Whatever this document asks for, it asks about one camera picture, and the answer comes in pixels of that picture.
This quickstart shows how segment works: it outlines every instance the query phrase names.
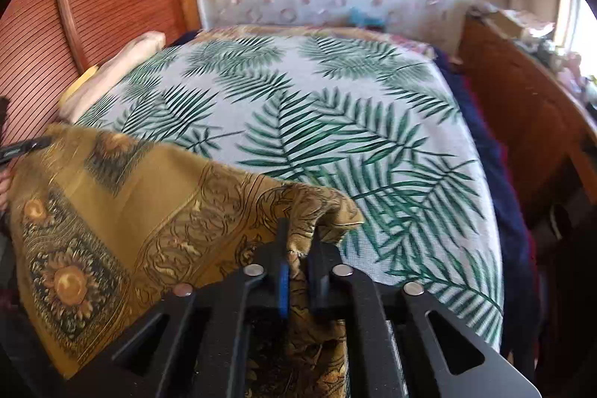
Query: metal bolt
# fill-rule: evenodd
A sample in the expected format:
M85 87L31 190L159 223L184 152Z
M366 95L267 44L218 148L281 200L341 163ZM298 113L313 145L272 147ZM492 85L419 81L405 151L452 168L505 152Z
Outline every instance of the metal bolt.
M247 265L243 269L243 272L245 273L245 275L249 275L250 277L257 277L258 275L261 275L263 272L265 272L265 270L261 265L253 263L251 265Z
M174 295L177 297L188 297L193 293L193 286L189 283L177 283L174 286Z
M408 282L404 284L404 292L408 295L421 295L425 289L417 282Z
M339 277L347 277L348 275L352 275L353 269L350 265L344 265L342 263L342 264L336 265L332 269L332 272L334 272L334 275L337 275Z

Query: brown patterned fabric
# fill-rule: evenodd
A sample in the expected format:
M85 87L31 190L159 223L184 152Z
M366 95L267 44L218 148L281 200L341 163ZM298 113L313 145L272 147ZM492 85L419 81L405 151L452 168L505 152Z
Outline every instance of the brown patterned fabric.
M70 377L178 282L218 281L251 261L290 219L291 313L251 348L247 396L344 396L341 323L307 310L307 254L318 225L337 242L362 222L335 189L251 174L169 144L52 125L11 188L23 305L57 369Z

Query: floral blanket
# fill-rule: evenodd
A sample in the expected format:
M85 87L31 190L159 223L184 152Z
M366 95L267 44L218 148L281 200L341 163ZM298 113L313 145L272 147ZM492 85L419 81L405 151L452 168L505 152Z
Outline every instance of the floral blanket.
M131 71L77 124L344 191L366 220L344 260L378 282L420 282L499 349L493 206L428 57L357 29L207 31Z

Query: wooden desk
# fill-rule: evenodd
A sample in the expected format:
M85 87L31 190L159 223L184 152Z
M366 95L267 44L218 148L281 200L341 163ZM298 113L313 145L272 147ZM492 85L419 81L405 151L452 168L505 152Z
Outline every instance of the wooden desk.
M597 124L535 58L491 21L468 16L459 56L481 110L507 148L508 166L527 222L574 190L575 174L597 204L597 167L583 151L597 145Z

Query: navy blue blanket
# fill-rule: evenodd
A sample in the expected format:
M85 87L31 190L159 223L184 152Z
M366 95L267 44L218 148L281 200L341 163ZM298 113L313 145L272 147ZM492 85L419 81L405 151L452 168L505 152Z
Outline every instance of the navy blue blanket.
M502 160L500 143L485 124L466 85L465 77L452 72L445 53L438 49L435 51L438 55L435 63L458 101L475 141L496 212L504 269L501 354L507 356L512 352L516 367L530 379L534 371L534 343L538 333L539 303L535 286L536 266L532 259L529 233Z

